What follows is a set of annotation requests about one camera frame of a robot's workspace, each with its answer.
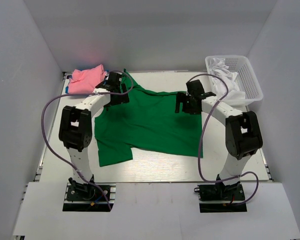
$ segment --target white table surface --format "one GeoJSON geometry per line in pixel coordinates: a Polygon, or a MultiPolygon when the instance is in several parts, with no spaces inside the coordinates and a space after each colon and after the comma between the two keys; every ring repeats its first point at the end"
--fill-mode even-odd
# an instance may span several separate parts
{"type": "MultiPolygon", "coordinates": [[[[246,196],[254,182],[243,182],[246,196]]],[[[26,240],[290,240],[300,232],[281,183],[247,212],[200,213],[195,183],[117,183],[111,212],[63,212],[66,182],[30,182],[13,234],[26,240]]]]}
{"type": "MultiPolygon", "coordinates": [[[[143,86],[156,92],[186,91],[186,81],[200,72],[136,72],[132,77],[143,86]]],[[[208,77],[201,76],[206,92],[211,90],[208,77]]],[[[64,83],[63,92],[69,80],[64,83]]],[[[62,109],[64,106],[73,106],[82,98],[63,97],[60,99],[52,126],[49,143],[61,156],[70,161],[69,154],[63,143],[59,140],[59,126],[62,109]]],[[[202,113],[202,124],[208,114],[202,113]]],[[[160,152],[146,151],[137,148],[132,149],[133,160],[118,164],[99,167],[98,146],[96,139],[92,138],[88,147],[91,171],[97,183],[120,183],[120,182],[202,182],[198,173],[196,157],[171,155],[160,152]]],[[[222,170],[228,151],[225,144],[225,127],[215,118],[211,118],[207,125],[203,139],[203,159],[201,160],[202,174],[210,180],[215,180],[222,170]]],[[[255,172],[260,180],[269,180],[263,155],[260,150],[251,157],[244,170],[255,172]]],[[[43,156],[43,169],[40,182],[64,182],[73,174],[70,166],[55,157],[48,149],[43,156]]],[[[253,175],[241,178],[243,181],[255,180],[253,175]]]]}

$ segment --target white wall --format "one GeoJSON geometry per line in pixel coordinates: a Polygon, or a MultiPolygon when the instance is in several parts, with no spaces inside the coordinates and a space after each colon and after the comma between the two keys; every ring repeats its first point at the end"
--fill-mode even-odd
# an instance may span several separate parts
{"type": "Polygon", "coordinates": [[[251,108],[264,153],[300,229],[300,0],[277,2],[248,57],[264,94],[251,108]]]}
{"type": "Polygon", "coordinates": [[[24,2],[0,0],[0,240],[11,238],[23,191],[34,179],[44,146],[41,111],[60,92],[61,79],[24,2]]]}
{"type": "Polygon", "coordinates": [[[247,55],[276,0],[24,0],[61,70],[200,70],[247,55]]]}

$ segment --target green t-shirt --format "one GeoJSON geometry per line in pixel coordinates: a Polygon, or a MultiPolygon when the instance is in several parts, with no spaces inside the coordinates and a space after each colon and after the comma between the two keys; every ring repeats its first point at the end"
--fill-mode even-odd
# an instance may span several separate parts
{"type": "MultiPolygon", "coordinates": [[[[131,87],[129,78],[122,83],[131,87]]],[[[94,119],[100,167],[133,159],[131,148],[196,157],[201,115],[175,113],[177,92],[154,92],[133,83],[129,103],[104,109],[94,119]]]]}

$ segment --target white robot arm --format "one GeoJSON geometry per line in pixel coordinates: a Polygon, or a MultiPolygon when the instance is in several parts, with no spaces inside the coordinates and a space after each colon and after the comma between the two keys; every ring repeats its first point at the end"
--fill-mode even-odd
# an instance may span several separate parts
{"type": "Polygon", "coordinates": [[[253,111],[242,112],[224,102],[217,101],[212,92],[205,92],[199,80],[187,82],[187,92],[178,92],[175,112],[188,114],[211,114],[225,126],[225,145],[228,156],[216,180],[202,179],[210,184],[200,185],[200,199],[202,201],[245,200],[240,175],[252,155],[263,145],[256,114],[253,111]]]}
{"type": "Polygon", "coordinates": [[[94,192],[94,186],[87,184],[79,175],[87,181],[94,183],[94,175],[89,165],[88,146],[92,140],[92,117],[102,108],[129,102],[125,84],[121,84],[122,75],[110,72],[108,79],[101,82],[94,89],[94,94],[88,96],[75,106],[65,106],[62,110],[59,129],[59,139],[66,147],[71,163],[76,166],[73,169],[73,177],[69,178],[72,189],[82,199],[89,198],[94,192]]]}

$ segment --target white laundry basket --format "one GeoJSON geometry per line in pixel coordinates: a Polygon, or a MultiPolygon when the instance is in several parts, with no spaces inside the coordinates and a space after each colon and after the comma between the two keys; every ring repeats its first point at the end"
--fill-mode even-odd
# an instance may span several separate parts
{"type": "MultiPolygon", "coordinates": [[[[231,106],[249,105],[255,101],[260,101],[264,97],[258,79],[255,75],[255,72],[248,58],[239,55],[207,56],[205,58],[205,65],[208,74],[211,73],[209,69],[209,65],[210,65],[210,60],[213,58],[225,59],[225,65],[229,66],[228,70],[230,72],[238,73],[235,82],[238,84],[240,90],[245,92],[245,99],[225,100],[224,101],[225,103],[231,106]]],[[[211,76],[208,77],[209,77],[210,85],[212,87],[213,85],[212,77],[211,76]]]]}

